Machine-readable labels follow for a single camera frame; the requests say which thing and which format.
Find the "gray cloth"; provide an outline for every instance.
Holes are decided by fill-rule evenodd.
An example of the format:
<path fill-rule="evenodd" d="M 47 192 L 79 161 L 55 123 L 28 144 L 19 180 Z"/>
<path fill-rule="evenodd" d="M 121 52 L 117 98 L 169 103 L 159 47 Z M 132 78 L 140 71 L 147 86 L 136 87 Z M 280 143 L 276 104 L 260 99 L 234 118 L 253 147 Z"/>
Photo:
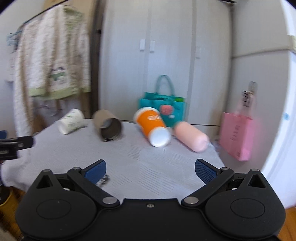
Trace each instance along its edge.
<path fill-rule="evenodd" d="M 27 190 L 43 169 L 66 173 L 104 159 L 110 181 L 103 189 L 120 202 L 124 198 L 180 201 L 204 185 L 194 170 L 198 158 L 217 168 L 224 166 L 212 144 L 203 153 L 195 153 L 172 138 L 168 146 L 156 148 L 132 123 L 123 123 L 120 139 L 102 142 L 91 120 L 86 128 L 68 135 L 61 134 L 55 122 L 35 137 L 33 148 L 20 154 L 18 160 L 2 164 L 5 185 Z"/>

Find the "pink cylinder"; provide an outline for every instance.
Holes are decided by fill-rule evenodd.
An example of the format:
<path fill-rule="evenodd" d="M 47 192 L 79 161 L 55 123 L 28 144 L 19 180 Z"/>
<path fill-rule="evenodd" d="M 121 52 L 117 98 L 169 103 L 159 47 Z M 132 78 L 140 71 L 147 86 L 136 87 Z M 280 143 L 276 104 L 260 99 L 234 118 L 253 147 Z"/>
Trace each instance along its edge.
<path fill-rule="evenodd" d="M 189 123 L 182 121 L 175 126 L 175 136 L 195 152 L 207 149 L 209 137 Z"/>

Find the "pink paper bag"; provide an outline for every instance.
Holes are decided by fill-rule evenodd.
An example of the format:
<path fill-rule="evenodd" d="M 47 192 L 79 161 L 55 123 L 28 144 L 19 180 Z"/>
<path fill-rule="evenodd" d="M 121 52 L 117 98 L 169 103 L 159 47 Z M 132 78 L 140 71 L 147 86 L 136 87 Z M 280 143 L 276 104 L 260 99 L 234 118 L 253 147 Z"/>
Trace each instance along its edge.
<path fill-rule="evenodd" d="M 255 134 L 254 120 L 244 116 L 224 113 L 219 144 L 239 161 L 251 158 Z"/>

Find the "blue gripper pad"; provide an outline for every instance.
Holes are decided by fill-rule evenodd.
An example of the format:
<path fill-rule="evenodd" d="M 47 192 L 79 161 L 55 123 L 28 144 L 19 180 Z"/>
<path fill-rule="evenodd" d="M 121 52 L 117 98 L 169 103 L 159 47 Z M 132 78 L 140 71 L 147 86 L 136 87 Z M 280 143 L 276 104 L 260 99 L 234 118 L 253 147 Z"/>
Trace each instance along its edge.
<path fill-rule="evenodd" d="M 84 173 L 84 177 L 87 180 L 91 181 L 93 184 L 96 184 L 102 179 L 104 175 L 106 175 L 107 165 L 104 160 L 98 160 L 82 171 Z"/>
<path fill-rule="evenodd" d="M 7 138 L 7 131 L 0 131 L 0 139 L 6 139 Z"/>
<path fill-rule="evenodd" d="M 219 171 L 218 168 L 205 162 L 203 159 L 197 159 L 195 162 L 195 173 L 205 184 L 217 177 L 217 172 Z"/>

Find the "orange and white cup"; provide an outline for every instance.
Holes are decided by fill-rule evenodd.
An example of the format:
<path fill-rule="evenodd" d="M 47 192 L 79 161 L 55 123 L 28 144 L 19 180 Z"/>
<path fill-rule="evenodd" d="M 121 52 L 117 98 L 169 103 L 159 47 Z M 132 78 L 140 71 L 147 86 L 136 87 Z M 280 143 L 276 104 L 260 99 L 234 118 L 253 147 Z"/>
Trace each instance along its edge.
<path fill-rule="evenodd" d="M 139 109 L 134 115 L 134 121 L 140 126 L 152 146 L 163 147 L 170 142 L 170 131 L 166 128 L 157 109 L 152 107 Z"/>

